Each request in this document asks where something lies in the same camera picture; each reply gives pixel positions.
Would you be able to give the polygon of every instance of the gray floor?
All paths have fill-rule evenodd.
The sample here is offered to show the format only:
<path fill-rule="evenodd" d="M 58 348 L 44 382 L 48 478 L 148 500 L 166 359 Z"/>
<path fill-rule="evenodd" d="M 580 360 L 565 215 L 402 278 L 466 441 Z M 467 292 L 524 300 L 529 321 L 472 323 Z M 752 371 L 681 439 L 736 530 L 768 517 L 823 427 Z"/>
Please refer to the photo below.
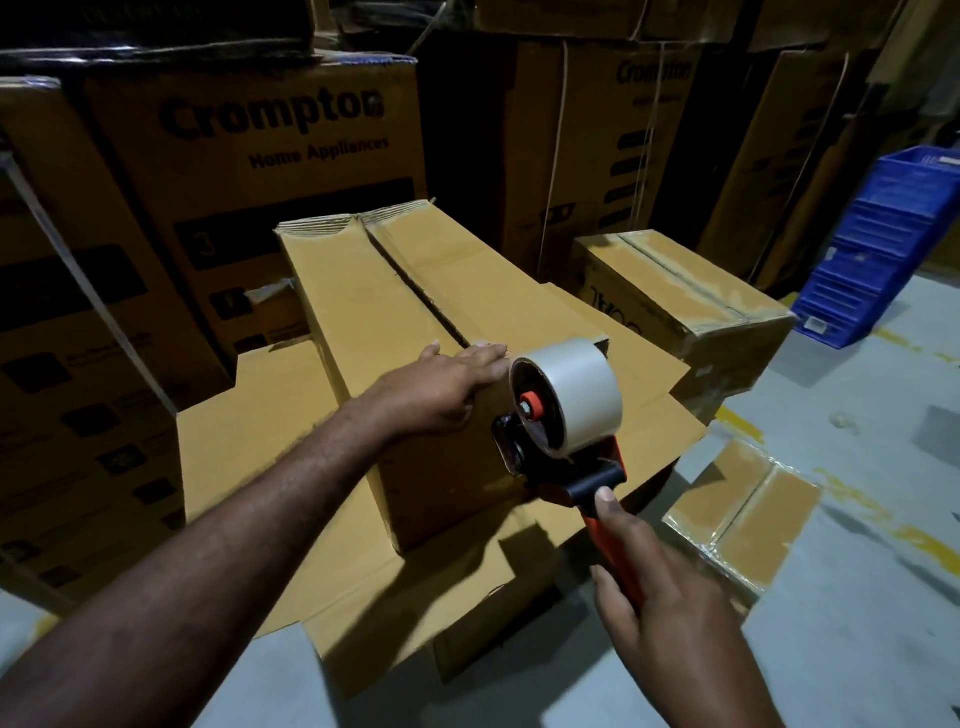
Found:
<path fill-rule="evenodd" d="M 960 290 L 914 278 L 879 330 L 837 352 L 793 333 L 756 389 L 682 461 L 743 437 L 825 486 L 745 633 L 787 723 L 957 726 Z M 257 640 L 198 721 L 219 726 L 662 726 L 612 654 L 591 589 L 449 685 L 418 655 L 345 704 L 298 626 Z M 0 664 L 36 610 L 0 600 Z"/>

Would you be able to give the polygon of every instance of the white label on crate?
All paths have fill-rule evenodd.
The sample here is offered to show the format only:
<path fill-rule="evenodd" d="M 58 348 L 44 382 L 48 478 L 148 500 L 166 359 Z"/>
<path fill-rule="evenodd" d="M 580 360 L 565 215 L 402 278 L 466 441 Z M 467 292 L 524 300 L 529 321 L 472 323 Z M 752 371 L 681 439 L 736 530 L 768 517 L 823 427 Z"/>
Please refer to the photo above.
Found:
<path fill-rule="evenodd" d="M 820 319 L 814 318 L 813 316 L 810 316 L 806 319 L 804 328 L 809 328 L 814 333 L 819 333 L 821 336 L 823 336 L 825 333 L 827 333 L 829 324 L 826 321 L 822 321 Z"/>

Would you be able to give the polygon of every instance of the stack of blue crates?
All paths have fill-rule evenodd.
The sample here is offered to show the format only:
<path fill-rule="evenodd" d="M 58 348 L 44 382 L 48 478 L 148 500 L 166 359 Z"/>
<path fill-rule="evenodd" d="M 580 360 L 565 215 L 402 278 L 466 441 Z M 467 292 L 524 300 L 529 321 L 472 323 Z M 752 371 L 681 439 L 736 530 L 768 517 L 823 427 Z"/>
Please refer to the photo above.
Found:
<path fill-rule="evenodd" d="M 793 305 L 797 331 L 843 349 L 870 333 L 960 212 L 960 150 L 879 159 Z"/>

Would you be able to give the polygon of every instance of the person's left arm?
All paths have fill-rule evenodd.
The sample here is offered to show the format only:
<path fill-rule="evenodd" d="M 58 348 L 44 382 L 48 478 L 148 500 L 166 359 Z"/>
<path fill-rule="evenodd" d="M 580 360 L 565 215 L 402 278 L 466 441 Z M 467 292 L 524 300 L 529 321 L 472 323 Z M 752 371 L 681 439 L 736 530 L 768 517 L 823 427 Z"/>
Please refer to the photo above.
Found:
<path fill-rule="evenodd" d="M 190 725 L 378 453 L 463 425 L 473 392 L 507 373 L 504 346 L 439 350 L 344 404 L 32 647 L 0 680 L 0 725 Z"/>

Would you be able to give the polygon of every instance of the forearm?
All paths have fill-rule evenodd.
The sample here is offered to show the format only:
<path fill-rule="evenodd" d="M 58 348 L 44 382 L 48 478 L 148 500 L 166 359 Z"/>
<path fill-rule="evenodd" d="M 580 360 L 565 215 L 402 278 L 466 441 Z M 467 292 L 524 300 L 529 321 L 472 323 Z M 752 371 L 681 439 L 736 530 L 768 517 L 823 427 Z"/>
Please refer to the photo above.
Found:
<path fill-rule="evenodd" d="M 0 723 L 190 724 L 389 440 L 368 414 L 345 405 L 38 643 L 0 681 Z"/>

